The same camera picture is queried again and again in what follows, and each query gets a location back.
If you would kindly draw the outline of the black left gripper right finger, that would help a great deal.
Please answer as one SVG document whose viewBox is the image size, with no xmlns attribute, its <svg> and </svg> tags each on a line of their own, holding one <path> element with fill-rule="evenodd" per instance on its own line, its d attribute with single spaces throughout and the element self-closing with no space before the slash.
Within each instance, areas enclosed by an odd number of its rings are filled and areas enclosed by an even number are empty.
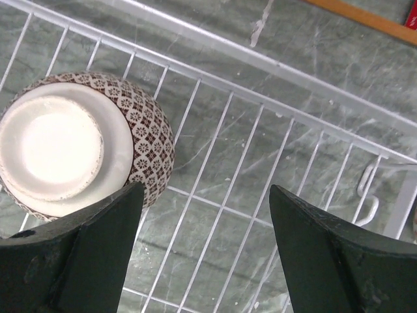
<svg viewBox="0 0 417 313">
<path fill-rule="evenodd" d="M 273 185 L 270 215 L 294 312 L 415 312 L 416 245 Z"/>
</svg>

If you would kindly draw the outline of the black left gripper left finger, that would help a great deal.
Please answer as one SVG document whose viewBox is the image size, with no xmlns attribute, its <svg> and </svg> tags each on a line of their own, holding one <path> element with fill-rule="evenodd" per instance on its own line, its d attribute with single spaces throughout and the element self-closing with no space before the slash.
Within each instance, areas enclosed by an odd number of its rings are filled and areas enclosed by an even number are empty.
<svg viewBox="0 0 417 313">
<path fill-rule="evenodd" d="M 116 312 L 144 187 L 1 239 L 2 312 Z"/>
</svg>

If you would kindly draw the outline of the brown patterned bowl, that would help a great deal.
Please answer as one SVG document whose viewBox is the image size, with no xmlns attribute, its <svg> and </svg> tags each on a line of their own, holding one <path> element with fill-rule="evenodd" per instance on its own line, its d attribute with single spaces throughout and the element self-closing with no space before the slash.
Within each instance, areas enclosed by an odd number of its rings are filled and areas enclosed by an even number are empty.
<svg viewBox="0 0 417 313">
<path fill-rule="evenodd" d="M 1 114 L 1 186 L 52 221 L 130 183 L 143 206 L 165 190 L 175 144 L 159 103 L 138 84 L 103 72 L 65 72 L 22 89 Z"/>
</svg>

